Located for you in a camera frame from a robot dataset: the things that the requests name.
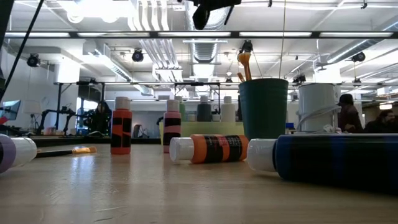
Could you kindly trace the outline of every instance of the ceiling light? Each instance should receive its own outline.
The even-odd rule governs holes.
[[[138,84],[140,84],[140,85],[174,85],[174,83],[171,83],[171,82],[158,82],[158,83],[156,83],[156,82],[152,82],[152,83],[142,83],[142,82],[139,82]]]
[[[124,82],[109,82],[109,83],[105,83],[105,85],[131,85],[131,83],[124,83]]]
[[[228,40],[182,40],[184,44],[227,44]]]
[[[212,32],[212,31],[198,31],[198,32],[159,32],[159,37],[229,37],[230,32]]]
[[[390,37],[392,32],[322,32],[320,37]]]
[[[149,37],[148,32],[78,32],[80,37]]]
[[[240,83],[227,83],[227,82],[224,82],[224,83],[220,83],[220,85],[239,85]]]
[[[309,37],[311,32],[240,32],[240,37]]]
[[[382,104],[379,106],[380,110],[391,110],[392,109],[392,105],[391,104]]]
[[[26,32],[6,32],[5,38],[25,37]],[[31,32],[29,37],[70,37],[67,32]]]

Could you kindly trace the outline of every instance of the dark green plastic cup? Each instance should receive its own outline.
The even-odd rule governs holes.
[[[249,80],[239,85],[244,135],[276,139],[285,134],[287,87],[279,78]]]

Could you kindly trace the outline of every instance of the monitor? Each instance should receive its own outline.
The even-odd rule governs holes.
[[[2,110],[0,110],[0,118],[5,116],[9,121],[15,121],[19,106],[21,105],[20,100],[5,101],[2,103]]]

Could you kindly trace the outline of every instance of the white bottle cap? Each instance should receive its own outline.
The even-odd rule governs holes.
[[[187,121],[196,121],[197,117],[194,114],[188,114]]]
[[[37,148],[30,138],[11,138],[17,148],[17,154],[12,166],[22,166],[36,157]]]
[[[232,103],[232,97],[224,96],[224,103]]]
[[[173,162],[191,160],[194,153],[193,147],[191,138],[172,138],[170,141],[170,159]]]
[[[180,111],[180,102],[178,100],[167,100],[166,101],[166,110],[167,111]]]
[[[220,121],[221,120],[221,116],[219,114],[213,114],[213,121]]]
[[[207,96],[201,96],[200,97],[200,103],[207,103],[207,101],[208,101]]]
[[[248,164],[252,170],[275,172],[274,145],[276,139],[252,139],[248,146]]]
[[[182,96],[175,96],[174,99],[182,103]]]
[[[130,99],[125,96],[118,96],[114,99],[114,109],[130,110]]]

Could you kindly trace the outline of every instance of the wooden table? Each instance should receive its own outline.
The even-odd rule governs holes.
[[[97,148],[1,174],[0,223],[398,222],[390,195],[285,182],[245,162],[175,165],[157,145],[133,145],[130,156]]]

